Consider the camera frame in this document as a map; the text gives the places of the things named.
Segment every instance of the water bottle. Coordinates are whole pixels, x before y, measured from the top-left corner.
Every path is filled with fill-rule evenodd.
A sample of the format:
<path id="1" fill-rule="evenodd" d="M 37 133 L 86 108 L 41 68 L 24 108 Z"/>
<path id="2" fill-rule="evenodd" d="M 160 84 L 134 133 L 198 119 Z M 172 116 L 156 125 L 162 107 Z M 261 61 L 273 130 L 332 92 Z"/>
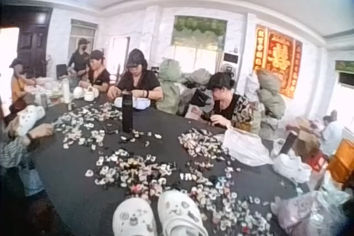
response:
<path id="1" fill-rule="evenodd" d="M 65 78 L 65 79 L 63 79 L 63 81 L 61 83 L 62 83 L 62 88 L 63 88 L 64 103 L 68 104 L 70 102 L 69 79 Z"/>
<path id="2" fill-rule="evenodd" d="M 123 132 L 130 133 L 133 129 L 133 95 L 131 92 L 122 93 L 122 113 Z"/>

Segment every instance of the table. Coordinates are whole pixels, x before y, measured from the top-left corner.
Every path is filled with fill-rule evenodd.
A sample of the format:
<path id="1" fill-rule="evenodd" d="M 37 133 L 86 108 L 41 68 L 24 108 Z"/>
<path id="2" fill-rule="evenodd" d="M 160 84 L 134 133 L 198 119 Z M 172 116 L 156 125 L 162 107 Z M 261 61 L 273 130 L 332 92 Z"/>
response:
<path id="1" fill-rule="evenodd" d="M 83 101 L 76 102 L 78 107 L 87 103 Z M 65 104 L 52 106 L 41 122 L 51 122 L 64 112 L 66 112 Z M 145 139 L 136 141 L 135 143 L 124 144 L 124 147 L 136 154 L 145 156 L 152 154 L 157 156 L 157 161 L 173 162 L 176 161 L 178 169 L 184 170 L 186 162 L 191 157 L 181 147 L 178 142 L 178 136 L 190 128 L 205 128 L 214 134 L 223 133 L 223 129 L 211 127 L 198 121 L 189 120 L 164 113 L 153 108 L 134 113 L 134 128 L 144 132 L 152 131 L 161 134 L 163 138 L 158 140 L 150 138 L 150 146 L 144 147 Z M 117 134 L 106 135 L 104 146 L 108 146 L 108 150 L 104 150 L 110 154 L 112 150 L 120 147 L 118 143 L 120 137 Z M 272 146 L 272 142 L 265 141 L 266 146 Z M 92 178 L 85 177 L 88 169 L 93 169 L 99 157 L 96 152 L 90 152 L 86 146 L 74 144 L 69 149 L 63 149 L 63 135 L 57 133 L 52 137 L 42 139 L 40 147 L 33 153 L 36 169 L 47 190 L 49 198 L 55 206 L 57 212 L 63 221 L 69 226 L 72 233 L 76 236 L 80 235 L 113 235 L 112 217 L 116 207 L 124 200 L 124 188 L 109 188 L 103 190 L 101 186 L 94 184 Z M 225 174 L 224 162 L 215 162 L 215 167 L 210 175 Z M 232 162 L 234 168 L 240 167 L 241 172 L 233 174 L 235 186 L 233 190 L 238 193 L 239 198 L 243 196 L 259 197 L 262 201 L 274 201 L 274 196 L 281 198 L 291 198 L 296 196 L 294 185 L 274 172 L 270 165 L 260 167 L 250 167 L 241 164 L 237 160 Z M 179 180 L 178 171 L 168 177 L 168 182 Z M 190 187 L 190 183 L 183 181 L 182 185 Z M 308 191 L 308 187 L 302 187 L 304 192 Z M 152 208 L 157 215 L 157 200 L 152 203 Z M 251 205 L 251 210 L 258 210 L 262 214 L 270 212 L 270 208 L 261 205 Z M 206 228 L 211 232 L 210 220 L 205 223 Z M 272 228 L 277 231 L 277 235 L 283 234 L 276 222 L 272 224 Z"/>

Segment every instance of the patterned shirt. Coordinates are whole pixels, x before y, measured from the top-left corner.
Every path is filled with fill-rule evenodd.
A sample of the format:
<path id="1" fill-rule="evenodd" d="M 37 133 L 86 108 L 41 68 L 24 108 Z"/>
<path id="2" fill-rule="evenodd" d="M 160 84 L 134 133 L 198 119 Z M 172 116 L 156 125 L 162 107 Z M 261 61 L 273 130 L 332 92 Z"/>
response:
<path id="1" fill-rule="evenodd" d="M 3 168 L 16 167 L 27 153 L 27 145 L 24 137 L 16 137 L 8 142 L 9 138 L 1 133 L 0 166 Z"/>
<path id="2" fill-rule="evenodd" d="M 213 114 L 219 114 L 231 121 L 233 127 L 250 131 L 253 117 L 252 107 L 248 99 L 234 94 L 229 106 L 225 109 L 220 109 L 220 101 L 215 101 L 214 108 L 209 113 L 203 113 L 201 118 L 210 121 Z"/>

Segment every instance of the floral top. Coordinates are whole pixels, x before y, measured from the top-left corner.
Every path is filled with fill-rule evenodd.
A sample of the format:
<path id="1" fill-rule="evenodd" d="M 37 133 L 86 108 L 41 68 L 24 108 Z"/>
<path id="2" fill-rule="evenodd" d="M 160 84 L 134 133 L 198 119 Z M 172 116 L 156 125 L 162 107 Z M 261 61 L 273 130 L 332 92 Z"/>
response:
<path id="1" fill-rule="evenodd" d="M 234 94 L 230 105 L 225 109 L 220 109 L 220 101 L 215 101 L 214 108 L 209 113 L 202 114 L 201 118 L 210 121 L 213 114 L 219 114 L 231 121 L 233 127 L 250 131 L 252 125 L 253 111 L 247 98 Z"/>

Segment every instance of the black shirt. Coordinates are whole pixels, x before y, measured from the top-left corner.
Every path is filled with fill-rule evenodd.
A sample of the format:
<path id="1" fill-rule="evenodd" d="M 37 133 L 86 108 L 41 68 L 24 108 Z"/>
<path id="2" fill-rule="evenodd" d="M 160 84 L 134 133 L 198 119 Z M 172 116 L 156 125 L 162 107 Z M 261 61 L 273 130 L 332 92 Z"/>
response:
<path id="1" fill-rule="evenodd" d="M 71 55 L 68 67 L 70 67 L 74 63 L 74 70 L 76 72 L 80 70 L 85 70 L 86 67 L 89 65 L 89 58 L 90 55 L 87 52 L 84 52 L 82 55 L 80 55 L 79 50 L 76 50 Z"/>
<path id="2" fill-rule="evenodd" d="M 219 115 L 225 117 L 227 120 L 232 120 L 232 116 L 234 114 L 235 106 L 236 106 L 238 98 L 240 98 L 240 95 L 234 94 L 232 96 L 232 100 L 231 100 L 229 106 L 227 106 L 227 108 L 225 108 L 223 110 L 220 110 L 220 101 L 215 101 L 214 114 L 219 114 Z"/>
<path id="3" fill-rule="evenodd" d="M 110 73 L 107 71 L 107 69 L 104 69 L 98 76 L 96 80 L 93 80 L 93 70 L 90 69 L 88 71 L 88 80 L 91 83 L 91 85 L 99 85 L 102 86 L 103 83 L 110 84 Z"/>
<path id="4" fill-rule="evenodd" d="M 140 80 L 136 87 L 134 87 L 133 75 L 127 71 L 122 76 L 118 86 L 121 91 L 127 90 L 145 90 L 152 91 L 156 87 L 160 87 L 160 82 L 158 81 L 155 73 L 151 70 L 145 70 L 140 77 Z"/>

